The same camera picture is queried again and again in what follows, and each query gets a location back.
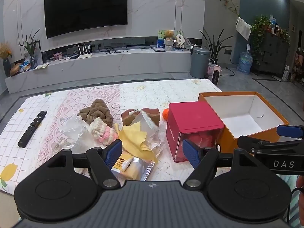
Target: blue gripper pad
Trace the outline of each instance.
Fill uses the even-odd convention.
[[[285,137],[302,138],[303,130],[297,126],[279,125],[277,127],[277,134]]]
[[[185,139],[183,140],[183,152],[192,167],[195,169],[201,162],[199,157],[200,148],[192,141]]]
[[[121,140],[115,140],[109,146],[107,146],[106,149],[103,149],[103,152],[104,151],[106,151],[104,162],[109,169],[112,169],[116,161],[121,156],[123,151],[123,143]]]

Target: wall outlet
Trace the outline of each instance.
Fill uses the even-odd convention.
[[[231,55],[231,50],[225,50],[224,54]]]

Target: cabinet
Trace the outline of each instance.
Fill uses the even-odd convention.
[[[253,63],[251,69],[258,73],[274,73],[281,77],[286,65],[288,47],[288,43],[283,42],[276,35],[266,32],[264,42],[261,45],[261,51],[264,52],[264,55],[259,57],[260,64]]]

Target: brown towel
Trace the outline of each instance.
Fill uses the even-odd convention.
[[[109,127],[111,127],[113,123],[113,117],[109,108],[105,102],[99,98],[96,99],[90,107],[80,110],[77,115],[80,115],[81,118],[89,125],[98,117],[100,117],[100,119]]]

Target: orange box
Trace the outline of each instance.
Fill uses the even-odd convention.
[[[223,153],[233,153],[241,135],[277,142],[279,125],[289,122],[257,92],[200,93],[225,124],[217,144]]]

